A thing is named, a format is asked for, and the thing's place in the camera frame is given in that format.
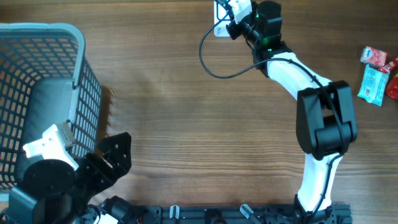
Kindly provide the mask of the grey black shopping basket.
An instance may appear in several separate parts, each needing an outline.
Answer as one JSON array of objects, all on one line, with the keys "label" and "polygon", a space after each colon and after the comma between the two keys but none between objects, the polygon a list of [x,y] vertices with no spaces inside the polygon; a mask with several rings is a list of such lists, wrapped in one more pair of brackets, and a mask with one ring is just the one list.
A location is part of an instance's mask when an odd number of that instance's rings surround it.
[{"label": "grey black shopping basket", "polygon": [[83,33],[66,23],[1,24],[1,201],[29,166],[23,146],[67,122],[74,159],[95,150],[102,90]]}]

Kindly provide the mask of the red Kleenex tissue pack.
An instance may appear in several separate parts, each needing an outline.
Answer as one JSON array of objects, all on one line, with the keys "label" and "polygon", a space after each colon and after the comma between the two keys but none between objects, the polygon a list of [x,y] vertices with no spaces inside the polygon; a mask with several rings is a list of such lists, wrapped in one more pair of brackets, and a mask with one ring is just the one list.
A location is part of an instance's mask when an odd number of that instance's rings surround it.
[{"label": "red Kleenex tissue pack", "polygon": [[375,67],[382,67],[386,63],[386,58],[386,52],[367,46],[363,50],[360,61]]}]

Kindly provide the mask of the white wipes packet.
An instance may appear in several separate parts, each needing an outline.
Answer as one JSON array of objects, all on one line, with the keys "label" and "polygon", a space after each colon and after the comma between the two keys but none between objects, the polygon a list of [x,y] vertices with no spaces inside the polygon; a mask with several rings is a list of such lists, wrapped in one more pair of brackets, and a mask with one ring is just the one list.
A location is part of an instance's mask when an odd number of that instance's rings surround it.
[{"label": "white wipes packet", "polygon": [[389,75],[376,70],[369,65],[365,66],[361,87],[357,94],[368,103],[382,106],[384,90],[387,85]]}]

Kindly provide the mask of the red sauce bottle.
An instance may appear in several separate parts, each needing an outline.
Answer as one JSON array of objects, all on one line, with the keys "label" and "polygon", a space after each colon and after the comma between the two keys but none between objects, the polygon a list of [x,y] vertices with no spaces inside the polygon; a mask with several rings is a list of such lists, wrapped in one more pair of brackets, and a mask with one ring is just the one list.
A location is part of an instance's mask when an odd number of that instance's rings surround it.
[{"label": "red sauce bottle", "polygon": [[395,74],[386,86],[386,95],[392,99],[398,100],[398,74]]}]

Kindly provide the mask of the green 3M gloves package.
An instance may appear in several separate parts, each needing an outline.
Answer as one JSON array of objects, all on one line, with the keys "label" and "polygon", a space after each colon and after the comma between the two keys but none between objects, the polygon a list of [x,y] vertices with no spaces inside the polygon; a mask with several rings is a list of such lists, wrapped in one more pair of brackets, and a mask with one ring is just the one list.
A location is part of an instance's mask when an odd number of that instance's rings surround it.
[{"label": "green 3M gloves package", "polygon": [[223,7],[226,7],[230,0],[216,0],[218,4],[222,5]]}]

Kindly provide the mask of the red sauce sachet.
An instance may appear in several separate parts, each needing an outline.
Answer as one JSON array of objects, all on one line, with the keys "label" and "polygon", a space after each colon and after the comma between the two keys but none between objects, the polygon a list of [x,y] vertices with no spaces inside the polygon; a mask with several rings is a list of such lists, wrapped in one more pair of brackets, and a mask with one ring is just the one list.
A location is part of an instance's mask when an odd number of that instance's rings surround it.
[{"label": "red sauce sachet", "polygon": [[379,68],[379,71],[382,73],[391,73],[395,68],[397,68],[398,57],[391,60],[389,63],[386,63],[384,66]]}]

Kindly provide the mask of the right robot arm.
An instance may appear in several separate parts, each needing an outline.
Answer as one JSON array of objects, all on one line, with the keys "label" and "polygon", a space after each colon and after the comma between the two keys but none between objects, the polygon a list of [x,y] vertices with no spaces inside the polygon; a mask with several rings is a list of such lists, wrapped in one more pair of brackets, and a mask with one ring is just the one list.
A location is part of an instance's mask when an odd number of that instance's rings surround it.
[{"label": "right robot arm", "polygon": [[332,82],[301,63],[282,40],[281,5],[274,1],[218,1],[232,39],[245,38],[254,68],[281,84],[297,101],[296,136],[305,153],[303,180],[292,205],[270,205],[254,223],[352,223],[349,205],[334,204],[333,179],[358,129],[349,85]]}]

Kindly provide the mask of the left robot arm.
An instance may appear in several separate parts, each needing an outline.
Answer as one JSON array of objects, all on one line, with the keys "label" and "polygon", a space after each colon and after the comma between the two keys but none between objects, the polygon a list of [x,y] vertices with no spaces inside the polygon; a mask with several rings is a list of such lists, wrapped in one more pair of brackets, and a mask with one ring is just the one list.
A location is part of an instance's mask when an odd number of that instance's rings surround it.
[{"label": "left robot arm", "polygon": [[87,153],[77,169],[58,159],[33,163],[10,191],[1,223],[99,223],[103,212],[89,202],[129,172],[131,141],[127,132],[100,140],[103,156]]}]

